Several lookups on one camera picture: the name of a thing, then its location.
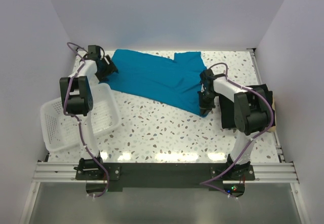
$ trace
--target folded fabric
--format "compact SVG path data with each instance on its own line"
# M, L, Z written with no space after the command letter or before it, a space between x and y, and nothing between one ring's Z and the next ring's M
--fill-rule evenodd
M106 83L112 90L147 97L199 115L200 52L175 53L174 60L118 49L112 57L119 73Z

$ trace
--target terrazzo table surface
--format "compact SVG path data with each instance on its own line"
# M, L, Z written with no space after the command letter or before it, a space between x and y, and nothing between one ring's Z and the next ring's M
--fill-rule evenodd
M184 51L140 51L172 58L175 52ZM111 57L114 51L106 51ZM228 75L241 85L258 84L249 52L202 51L206 67L226 62ZM78 66L76 58L74 69ZM214 73L224 71L223 66L213 68ZM93 77L90 85L98 80ZM226 162L227 154L234 147L236 130L221 128L218 99L216 108L205 118L184 110L122 92L113 91L121 112L122 124L107 135L97 138L104 162ZM252 163L279 162L275 138L265 133L255 143L251 155ZM52 152L49 162L78 162L80 147Z

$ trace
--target white wall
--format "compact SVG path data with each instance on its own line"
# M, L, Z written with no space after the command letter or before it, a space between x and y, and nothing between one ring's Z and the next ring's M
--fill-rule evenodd
M293 160L313 223L323 223L324 0L285 0L257 47L274 91L278 135Z
M107 49L255 48L283 0L51 0L70 38Z
M68 36L50 0L0 0L0 222L18 223L37 159L39 109L71 69Z

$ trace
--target white laundry basket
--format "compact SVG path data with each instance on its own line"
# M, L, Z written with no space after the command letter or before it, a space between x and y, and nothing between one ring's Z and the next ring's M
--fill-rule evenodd
M95 137L109 133L122 122L116 100L106 83L91 87L93 109L92 129ZM80 133L75 118L65 116L61 98L45 103L40 109L40 122L46 148L50 152L59 151L80 141Z

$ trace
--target blue towel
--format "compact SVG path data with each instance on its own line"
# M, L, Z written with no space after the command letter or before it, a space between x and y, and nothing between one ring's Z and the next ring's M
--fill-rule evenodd
M206 69L200 52L175 53L174 60L118 49L109 76L112 90L147 97L199 115L199 74Z

